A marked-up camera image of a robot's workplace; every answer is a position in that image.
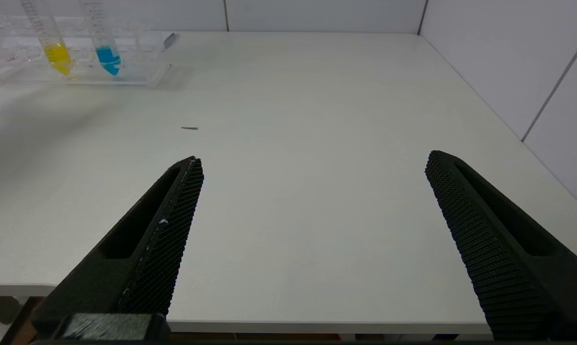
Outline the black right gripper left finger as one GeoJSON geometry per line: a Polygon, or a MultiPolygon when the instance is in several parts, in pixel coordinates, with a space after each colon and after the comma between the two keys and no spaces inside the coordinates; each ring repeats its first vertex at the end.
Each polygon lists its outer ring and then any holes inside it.
{"type": "Polygon", "coordinates": [[[201,159],[173,164],[35,310],[34,322],[76,313],[168,314],[204,182],[201,159]]]}

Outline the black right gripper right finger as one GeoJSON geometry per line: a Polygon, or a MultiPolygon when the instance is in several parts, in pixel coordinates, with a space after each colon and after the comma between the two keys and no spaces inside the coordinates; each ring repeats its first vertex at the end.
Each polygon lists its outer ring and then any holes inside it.
{"type": "Polygon", "coordinates": [[[425,175],[496,341],[577,341],[577,255],[463,160],[425,175]]]}

